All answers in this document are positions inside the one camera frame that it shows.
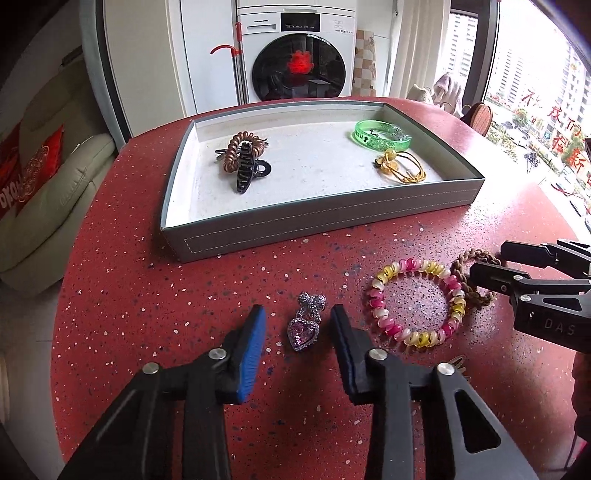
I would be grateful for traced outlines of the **beige bow hair clip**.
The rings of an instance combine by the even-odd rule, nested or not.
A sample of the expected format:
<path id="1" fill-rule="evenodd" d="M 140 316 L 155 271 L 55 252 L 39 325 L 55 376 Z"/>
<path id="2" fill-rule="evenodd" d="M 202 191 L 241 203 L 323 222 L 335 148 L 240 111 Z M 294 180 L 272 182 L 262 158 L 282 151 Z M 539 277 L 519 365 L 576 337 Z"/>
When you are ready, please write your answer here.
<path id="1" fill-rule="evenodd" d="M 464 374 L 466 372 L 465 362 L 466 357 L 464 355 L 456 356 L 448 361 L 448 363 L 451 364 L 461 374 Z"/>

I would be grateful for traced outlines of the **pink heart bow brooch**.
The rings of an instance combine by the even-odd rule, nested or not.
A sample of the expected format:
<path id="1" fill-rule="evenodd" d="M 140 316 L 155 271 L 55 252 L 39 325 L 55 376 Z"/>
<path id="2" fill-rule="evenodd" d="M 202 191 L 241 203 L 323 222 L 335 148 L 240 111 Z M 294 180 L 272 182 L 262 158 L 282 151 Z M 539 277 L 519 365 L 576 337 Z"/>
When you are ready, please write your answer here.
<path id="1" fill-rule="evenodd" d="M 301 292 L 297 304 L 297 312 L 287 324 L 287 339 L 294 351 L 300 352 L 317 342 L 327 298 L 322 294 Z"/>

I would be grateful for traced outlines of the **green translucent bangle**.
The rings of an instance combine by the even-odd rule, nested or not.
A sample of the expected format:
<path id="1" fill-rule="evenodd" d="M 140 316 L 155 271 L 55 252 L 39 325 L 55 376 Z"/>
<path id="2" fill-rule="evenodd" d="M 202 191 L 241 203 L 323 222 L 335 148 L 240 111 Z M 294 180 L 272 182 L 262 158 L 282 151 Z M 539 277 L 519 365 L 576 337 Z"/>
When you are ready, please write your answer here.
<path id="1" fill-rule="evenodd" d="M 412 143 L 412 136 L 402 128 L 381 120 L 361 120 L 353 129 L 356 143 L 369 149 L 385 152 L 393 149 L 396 152 L 406 151 Z"/>

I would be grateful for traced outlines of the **black claw hair clip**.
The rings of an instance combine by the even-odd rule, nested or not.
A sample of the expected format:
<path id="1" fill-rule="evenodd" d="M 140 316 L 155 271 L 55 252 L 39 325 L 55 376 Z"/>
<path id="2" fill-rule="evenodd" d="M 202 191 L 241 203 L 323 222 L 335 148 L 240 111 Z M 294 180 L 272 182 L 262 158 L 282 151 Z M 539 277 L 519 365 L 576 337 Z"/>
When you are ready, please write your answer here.
<path id="1" fill-rule="evenodd" d="M 270 175 L 271 166 L 259 158 L 256 148 L 250 142 L 238 147 L 238 169 L 236 169 L 236 192 L 244 194 L 253 180 Z"/>

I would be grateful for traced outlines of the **grey jewelry tray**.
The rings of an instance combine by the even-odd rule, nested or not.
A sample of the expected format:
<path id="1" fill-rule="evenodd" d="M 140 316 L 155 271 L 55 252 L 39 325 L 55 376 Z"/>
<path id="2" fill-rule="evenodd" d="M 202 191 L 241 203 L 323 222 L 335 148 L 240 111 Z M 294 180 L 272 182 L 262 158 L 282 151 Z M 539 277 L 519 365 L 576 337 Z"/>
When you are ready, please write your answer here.
<path id="1" fill-rule="evenodd" d="M 409 133 L 425 179 L 403 185 L 374 167 L 376 152 L 353 139 L 361 120 Z M 413 101 L 325 99 L 259 103 L 193 119 L 171 167 L 160 229 L 184 262 L 250 247 L 471 204 L 484 175 L 435 130 L 455 118 Z M 270 174 L 245 193 L 217 151 L 249 131 L 269 143 Z"/>

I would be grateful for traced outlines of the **brown wooden chair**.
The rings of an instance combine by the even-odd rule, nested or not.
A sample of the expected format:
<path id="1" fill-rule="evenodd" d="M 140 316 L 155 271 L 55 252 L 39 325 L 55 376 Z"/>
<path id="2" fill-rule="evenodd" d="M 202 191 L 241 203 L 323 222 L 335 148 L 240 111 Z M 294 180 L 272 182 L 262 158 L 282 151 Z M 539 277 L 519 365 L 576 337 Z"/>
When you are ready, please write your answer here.
<path id="1" fill-rule="evenodd" d="M 461 117 L 461 121 L 486 137 L 493 121 L 493 112 L 488 105 L 478 102 Z"/>

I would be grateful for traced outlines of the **white cloth on chair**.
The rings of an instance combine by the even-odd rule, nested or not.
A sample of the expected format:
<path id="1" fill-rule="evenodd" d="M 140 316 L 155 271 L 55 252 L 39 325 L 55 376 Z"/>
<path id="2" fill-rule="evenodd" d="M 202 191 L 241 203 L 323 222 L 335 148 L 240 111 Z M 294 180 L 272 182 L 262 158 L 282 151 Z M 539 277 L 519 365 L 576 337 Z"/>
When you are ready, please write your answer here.
<path id="1" fill-rule="evenodd" d="M 464 87 L 449 73 L 442 75 L 433 88 L 433 104 L 456 117 L 462 116 Z"/>

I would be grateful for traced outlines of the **checkered folded board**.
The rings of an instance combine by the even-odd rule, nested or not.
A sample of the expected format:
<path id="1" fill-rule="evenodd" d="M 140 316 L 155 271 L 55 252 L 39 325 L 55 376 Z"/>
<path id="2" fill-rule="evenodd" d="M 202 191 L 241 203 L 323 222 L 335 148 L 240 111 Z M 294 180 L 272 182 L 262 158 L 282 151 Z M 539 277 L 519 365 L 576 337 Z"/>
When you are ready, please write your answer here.
<path id="1" fill-rule="evenodd" d="M 353 58 L 352 94 L 356 97 L 376 97 L 375 35 L 368 30 L 356 30 L 355 58 Z"/>

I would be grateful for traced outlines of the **white curtain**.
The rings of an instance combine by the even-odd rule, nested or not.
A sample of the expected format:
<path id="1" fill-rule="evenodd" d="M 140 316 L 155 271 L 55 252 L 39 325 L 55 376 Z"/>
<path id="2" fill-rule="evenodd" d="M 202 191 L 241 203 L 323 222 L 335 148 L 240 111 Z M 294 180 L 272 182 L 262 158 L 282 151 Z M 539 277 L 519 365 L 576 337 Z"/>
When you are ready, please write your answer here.
<path id="1" fill-rule="evenodd" d="M 391 97 L 406 98 L 414 85 L 431 87 L 434 84 L 450 13 L 450 0 L 402 2 Z"/>

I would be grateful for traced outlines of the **red embroidered cushion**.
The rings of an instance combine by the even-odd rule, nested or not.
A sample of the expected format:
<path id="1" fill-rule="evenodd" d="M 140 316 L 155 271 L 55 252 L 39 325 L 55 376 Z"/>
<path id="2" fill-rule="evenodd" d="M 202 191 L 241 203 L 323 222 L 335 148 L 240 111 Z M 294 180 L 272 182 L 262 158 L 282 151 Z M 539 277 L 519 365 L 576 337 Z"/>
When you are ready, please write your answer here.
<path id="1" fill-rule="evenodd" d="M 62 165 L 64 125 L 60 125 L 39 147 L 22 170 L 17 212 L 57 173 Z"/>

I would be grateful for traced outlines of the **red text cushion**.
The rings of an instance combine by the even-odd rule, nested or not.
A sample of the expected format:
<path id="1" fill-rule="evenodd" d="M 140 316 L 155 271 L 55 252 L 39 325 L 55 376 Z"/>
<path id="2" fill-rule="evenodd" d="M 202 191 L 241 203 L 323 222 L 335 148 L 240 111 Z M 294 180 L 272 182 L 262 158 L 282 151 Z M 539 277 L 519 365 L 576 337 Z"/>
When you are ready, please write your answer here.
<path id="1" fill-rule="evenodd" d="M 0 218 L 13 207 L 21 181 L 21 160 L 19 150 L 20 124 L 1 141 L 0 164 Z"/>

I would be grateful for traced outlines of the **lower white washing machine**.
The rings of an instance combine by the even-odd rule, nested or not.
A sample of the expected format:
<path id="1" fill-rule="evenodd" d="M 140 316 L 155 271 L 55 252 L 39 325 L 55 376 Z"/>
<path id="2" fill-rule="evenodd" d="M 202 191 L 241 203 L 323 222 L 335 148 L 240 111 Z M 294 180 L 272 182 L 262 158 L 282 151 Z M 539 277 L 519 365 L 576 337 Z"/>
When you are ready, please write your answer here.
<path id="1" fill-rule="evenodd" d="M 239 1 L 249 102 L 352 94 L 356 2 Z"/>

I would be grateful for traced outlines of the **red handled mop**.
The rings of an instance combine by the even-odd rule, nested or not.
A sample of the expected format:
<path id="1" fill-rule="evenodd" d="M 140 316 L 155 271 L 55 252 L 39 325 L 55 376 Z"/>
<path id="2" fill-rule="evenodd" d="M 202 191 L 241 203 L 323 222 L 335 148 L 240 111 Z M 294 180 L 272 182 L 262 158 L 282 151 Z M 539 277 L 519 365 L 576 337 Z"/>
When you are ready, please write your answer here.
<path id="1" fill-rule="evenodd" d="M 245 65 L 243 65 L 243 42 L 242 42 L 242 23 L 235 21 L 233 26 L 235 39 L 232 44 L 219 44 L 211 49 L 209 54 L 214 55 L 219 50 L 228 50 L 232 60 L 233 77 L 235 78 L 235 95 L 238 105 L 249 103 L 249 92 L 245 79 Z"/>

